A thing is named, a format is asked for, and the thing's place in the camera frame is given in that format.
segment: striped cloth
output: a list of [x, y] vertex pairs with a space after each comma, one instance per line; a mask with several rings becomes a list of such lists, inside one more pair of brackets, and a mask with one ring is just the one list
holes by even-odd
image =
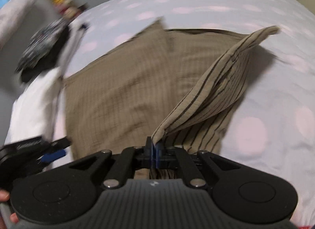
[[165, 30], [157, 20], [65, 80], [74, 158], [120, 153], [147, 136], [218, 152], [247, 87], [251, 49], [278, 31]]

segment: blue strap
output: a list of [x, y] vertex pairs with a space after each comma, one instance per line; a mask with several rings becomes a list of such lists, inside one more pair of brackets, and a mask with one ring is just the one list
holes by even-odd
[[45, 154], [42, 158], [41, 158], [41, 162], [43, 163], [52, 163], [53, 161], [56, 161], [64, 156], [66, 156], [66, 151], [65, 150], [59, 150], [56, 151], [54, 153], [51, 154]]

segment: circular pad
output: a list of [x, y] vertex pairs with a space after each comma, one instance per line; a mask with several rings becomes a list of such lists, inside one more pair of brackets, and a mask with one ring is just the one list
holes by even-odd
[[61, 224], [86, 213], [97, 201], [86, 171], [53, 169], [27, 177], [11, 192], [18, 218], [36, 224]]
[[48, 181], [37, 186], [34, 191], [34, 197], [43, 203], [60, 202], [68, 197], [70, 188], [58, 181]]
[[289, 218], [297, 193], [287, 181], [256, 170], [225, 171], [212, 190], [224, 213], [250, 224], [272, 224]]
[[249, 202], [265, 203], [273, 199], [276, 191], [268, 183], [249, 182], [239, 188], [239, 194]]

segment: white bedsheet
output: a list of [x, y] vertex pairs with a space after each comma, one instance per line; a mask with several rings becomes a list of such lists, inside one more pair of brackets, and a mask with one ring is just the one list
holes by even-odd
[[[266, 50], [257, 51], [251, 87], [231, 121], [221, 155], [291, 182], [299, 195], [292, 221], [314, 225], [315, 16], [296, 0], [111, 0], [80, 15], [90, 28], [66, 77], [159, 16], [168, 28], [239, 33], [271, 25], [282, 28], [262, 43]], [[62, 94], [55, 139], [66, 136], [64, 101]], [[65, 157], [58, 165], [68, 161]]]

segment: finger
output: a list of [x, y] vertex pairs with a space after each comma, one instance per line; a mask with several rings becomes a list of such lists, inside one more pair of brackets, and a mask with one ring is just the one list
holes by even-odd
[[18, 216], [15, 213], [10, 216], [10, 220], [15, 224], [19, 221]]
[[5, 190], [0, 190], [0, 202], [6, 202], [10, 198], [10, 194]]
[[7, 227], [4, 224], [2, 217], [0, 217], [0, 229], [7, 229]]

